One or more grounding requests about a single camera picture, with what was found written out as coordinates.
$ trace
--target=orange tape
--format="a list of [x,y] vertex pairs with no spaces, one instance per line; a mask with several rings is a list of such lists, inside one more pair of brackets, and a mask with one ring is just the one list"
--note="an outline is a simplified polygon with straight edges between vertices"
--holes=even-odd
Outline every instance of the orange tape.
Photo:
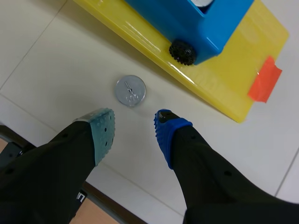
[[273,57],[268,57],[258,73],[248,96],[254,101],[267,103],[282,70],[276,67]]

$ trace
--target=blue toy truck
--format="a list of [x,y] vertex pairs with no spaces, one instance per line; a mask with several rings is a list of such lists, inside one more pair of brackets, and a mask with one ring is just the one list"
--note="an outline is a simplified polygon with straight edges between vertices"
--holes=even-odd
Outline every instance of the blue toy truck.
[[254,0],[125,0],[172,44],[169,52],[184,65],[219,55]]

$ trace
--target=black toy wheel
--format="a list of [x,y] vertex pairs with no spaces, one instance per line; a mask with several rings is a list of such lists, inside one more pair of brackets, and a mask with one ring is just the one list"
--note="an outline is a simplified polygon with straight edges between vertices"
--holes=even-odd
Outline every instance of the black toy wheel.
[[169,53],[178,62],[184,65],[192,65],[197,57],[195,49],[188,43],[175,40],[170,48]]

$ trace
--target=wooden floor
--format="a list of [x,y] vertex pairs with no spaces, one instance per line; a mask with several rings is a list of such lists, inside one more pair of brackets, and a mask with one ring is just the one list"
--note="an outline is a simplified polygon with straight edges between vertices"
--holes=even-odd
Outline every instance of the wooden floor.
[[[7,145],[7,142],[0,139],[0,153]],[[70,224],[117,224],[111,216],[99,208],[88,198],[85,199],[76,216]]]

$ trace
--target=white table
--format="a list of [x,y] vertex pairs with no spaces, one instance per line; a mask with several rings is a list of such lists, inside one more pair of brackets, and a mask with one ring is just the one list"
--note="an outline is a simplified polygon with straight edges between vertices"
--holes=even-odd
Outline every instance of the white table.
[[[64,2],[0,2],[2,123],[41,145],[74,118],[113,109],[114,144],[87,181],[148,223],[179,224],[185,212],[179,183],[155,139],[153,118],[161,108],[192,121],[255,185],[299,202],[298,1],[264,0],[291,37],[277,60],[283,73],[268,103],[255,103],[242,124],[198,100],[75,3]],[[129,74],[147,86],[145,101],[134,109],[114,97],[115,82]]]

